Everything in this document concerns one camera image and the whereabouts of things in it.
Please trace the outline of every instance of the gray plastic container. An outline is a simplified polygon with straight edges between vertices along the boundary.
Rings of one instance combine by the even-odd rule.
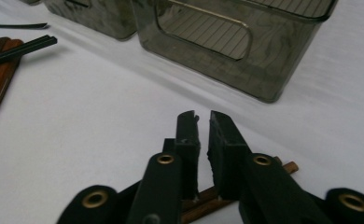
[[[143,48],[278,100],[336,0],[133,0]]]
[[[130,0],[43,0],[48,10],[118,40],[136,32]]]

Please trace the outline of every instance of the container rim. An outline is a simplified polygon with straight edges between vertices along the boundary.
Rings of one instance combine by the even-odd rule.
[[[263,10],[263,11],[271,12],[273,14],[276,14],[276,15],[279,15],[282,17],[286,17],[286,18],[294,20],[294,21],[302,21],[302,22],[306,22],[306,23],[320,23],[320,22],[326,21],[330,17],[331,13],[333,12],[333,10],[336,7],[336,4],[338,2],[338,0],[330,0],[328,9],[325,11],[325,13],[322,16],[307,17],[307,16],[303,16],[301,14],[286,11],[286,10],[283,10],[283,9],[280,9],[277,7],[271,7],[266,4],[254,2],[252,0],[232,0],[232,1],[243,3],[245,5],[249,5],[251,7],[254,7],[254,8]]]

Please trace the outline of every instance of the white table surface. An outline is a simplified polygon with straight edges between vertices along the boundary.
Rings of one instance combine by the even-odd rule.
[[[86,187],[127,188],[188,110],[201,117],[200,190],[213,185],[206,150],[217,110],[253,151],[295,161],[307,191],[364,193],[364,1],[339,1],[271,105],[145,51],[137,35],[119,42],[43,4],[0,0],[0,23],[43,21],[48,30],[0,29],[59,41],[22,58],[0,107],[0,223],[56,223]],[[196,223],[242,220],[236,203]]]

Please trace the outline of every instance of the clamp jaw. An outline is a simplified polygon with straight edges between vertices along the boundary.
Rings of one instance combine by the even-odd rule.
[[[183,200],[201,200],[197,121],[194,111],[179,115],[176,138],[165,139],[162,153],[150,158],[141,181],[119,193],[106,186],[82,190],[58,224],[181,223]],[[332,189],[322,200],[304,191],[277,159],[253,153],[232,119],[216,111],[211,112],[207,154],[217,197],[239,201],[244,223],[364,223],[363,194]]]

